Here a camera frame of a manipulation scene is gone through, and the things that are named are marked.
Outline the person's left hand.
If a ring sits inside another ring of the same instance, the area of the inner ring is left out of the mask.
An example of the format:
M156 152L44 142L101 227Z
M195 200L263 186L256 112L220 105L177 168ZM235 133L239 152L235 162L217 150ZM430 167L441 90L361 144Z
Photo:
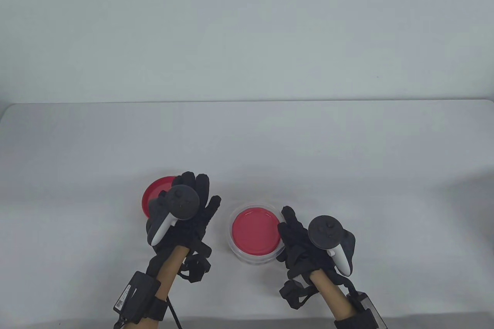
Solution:
M206 174L195 175L187 171L175 177L173 186L188 186L199 196L199 210L190 220L178 220L162 241L153 249L156 256L152 258L154 262L165 262L177 246L189 249L188 255L194 253L209 258L211 248L203 242L206 228L210 220L217 212L221 204L218 195L210 197L210 179Z

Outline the person's right hand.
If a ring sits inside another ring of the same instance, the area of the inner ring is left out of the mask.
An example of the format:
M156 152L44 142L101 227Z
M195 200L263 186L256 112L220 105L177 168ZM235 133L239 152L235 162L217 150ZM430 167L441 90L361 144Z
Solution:
M284 243L284 251L277 260L285 263L288 278L302 276L307 284L312 285L310 275L321 269L334 284L342 285L347 278L336 272L335 263L328 252L310 241L308 230L298 221L294 210L285 206L282 215L285 221L278 224L277 230Z

